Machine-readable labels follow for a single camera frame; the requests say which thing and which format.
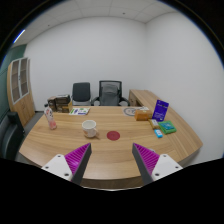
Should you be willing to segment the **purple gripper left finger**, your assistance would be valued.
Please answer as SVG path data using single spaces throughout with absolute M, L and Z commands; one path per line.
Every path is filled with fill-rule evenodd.
M 57 154 L 42 169 L 80 185 L 91 153 L 91 144 L 87 143 L 66 155 Z

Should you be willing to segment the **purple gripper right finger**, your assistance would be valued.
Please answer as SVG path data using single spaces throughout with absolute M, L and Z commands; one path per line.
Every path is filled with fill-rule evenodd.
M 152 183 L 182 169 L 182 167 L 169 155 L 158 155 L 152 149 L 148 149 L 137 143 L 133 144 L 132 153 L 136 160 L 144 185 Z

